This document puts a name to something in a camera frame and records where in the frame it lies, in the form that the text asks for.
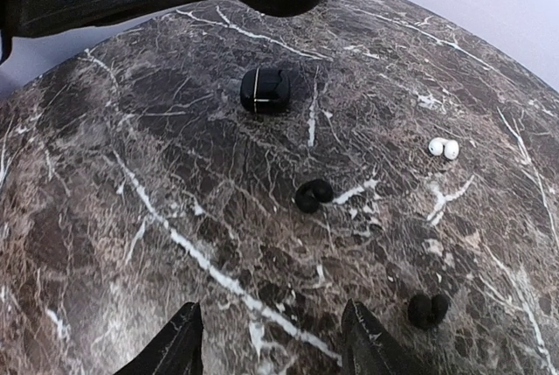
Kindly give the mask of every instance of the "black earbud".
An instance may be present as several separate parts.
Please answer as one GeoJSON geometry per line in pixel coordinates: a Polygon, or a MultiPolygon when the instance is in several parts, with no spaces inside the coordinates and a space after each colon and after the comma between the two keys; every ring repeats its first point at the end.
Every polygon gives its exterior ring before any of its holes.
{"type": "Polygon", "coordinates": [[[408,320],[421,330],[430,330],[443,322],[450,303],[446,296],[426,294],[413,296],[408,305],[408,320]]]}
{"type": "Polygon", "coordinates": [[[295,204],[304,213],[315,213],[321,203],[331,202],[333,198],[332,186],[320,179],[304,183],[295,192],[295,204]]]}

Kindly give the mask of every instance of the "dark brown marble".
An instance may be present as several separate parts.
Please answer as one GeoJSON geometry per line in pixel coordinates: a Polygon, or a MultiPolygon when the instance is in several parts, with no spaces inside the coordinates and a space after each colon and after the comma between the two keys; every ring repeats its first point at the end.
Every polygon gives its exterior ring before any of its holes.
{"type": "Polygon", "coordinates": [[[0,372],[110,374],[200,301],[205,373],[334,374],[354,298],[436,373],[557,374],[557,115],[404,0],[219,0],[124,32],[0,109],[0,372]],[[292,71],[288,114],[240,107],[257,66],[292,71]],[[338,198],[303,215],[316,177],[338,198]],[[418,291],[452,301],[426,334],[418,291]]]}

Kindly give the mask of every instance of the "white background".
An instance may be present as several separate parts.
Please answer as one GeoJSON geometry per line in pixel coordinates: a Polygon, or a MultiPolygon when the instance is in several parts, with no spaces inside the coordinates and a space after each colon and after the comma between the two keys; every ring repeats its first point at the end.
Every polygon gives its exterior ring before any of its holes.
{"type": "MultiPolygon", "coordinates": [[[[559,0],[410,0],[487,40],[559,89],[559,0]]],[[[107,28],[18,39],[0,66],[6,96],[58,63],[141,20],[107,28]]]]}

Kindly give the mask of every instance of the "white earbud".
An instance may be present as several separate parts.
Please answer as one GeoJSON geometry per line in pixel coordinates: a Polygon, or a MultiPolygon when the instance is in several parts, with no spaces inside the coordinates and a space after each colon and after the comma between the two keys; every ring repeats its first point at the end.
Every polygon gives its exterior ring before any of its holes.
{"type": "Polygon", "coordinates": [[[429,152],[433,156],[441,156],[445,150],[445,146],[448,143],[443,137],[435,137],[429,142],[429,152]]]}
{"type": "Polygon", "coordinates": [[[445,144],[445,158],[454,161],[458,158],[458,154],[460,153],[460,146],[456,141],[448,141],[445,144]]]}

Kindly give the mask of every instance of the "marble surface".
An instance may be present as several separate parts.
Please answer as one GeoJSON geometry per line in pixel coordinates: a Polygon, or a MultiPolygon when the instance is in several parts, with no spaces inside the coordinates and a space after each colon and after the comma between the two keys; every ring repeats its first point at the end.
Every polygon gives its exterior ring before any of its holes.
{"type": "Polygon", "coordinates": [[[124,32],[0,109],[0,372],[110,374],[200,301],[204,373],[335,374],[353,298],[433,373],[557,374],[558,115],[404,0],[219,0],[124,32]],[[240,107],[257,66],[291,71],[287,114],[240,107]],[[317,177],[337,198],[304,215],[317,177]],[[406,321],[419,291],[452,302],[432,332],[406,321]]]}

